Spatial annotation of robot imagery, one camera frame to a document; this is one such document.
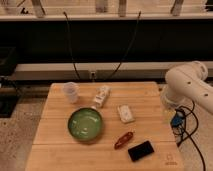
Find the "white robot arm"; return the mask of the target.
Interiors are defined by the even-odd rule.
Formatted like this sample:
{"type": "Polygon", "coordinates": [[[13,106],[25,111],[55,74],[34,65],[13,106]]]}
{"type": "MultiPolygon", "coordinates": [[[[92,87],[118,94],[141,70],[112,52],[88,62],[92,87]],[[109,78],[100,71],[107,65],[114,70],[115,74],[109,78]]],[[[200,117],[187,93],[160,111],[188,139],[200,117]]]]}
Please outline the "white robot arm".
{"type": "Polygon", "coordinates": [[[213,87],[205,82],[206,65],[192,61],[169,69],[165,74],[166,85],[161,101],[166,108],[176,108],[186,99],[196,102],[213,115],[213,87]]]}

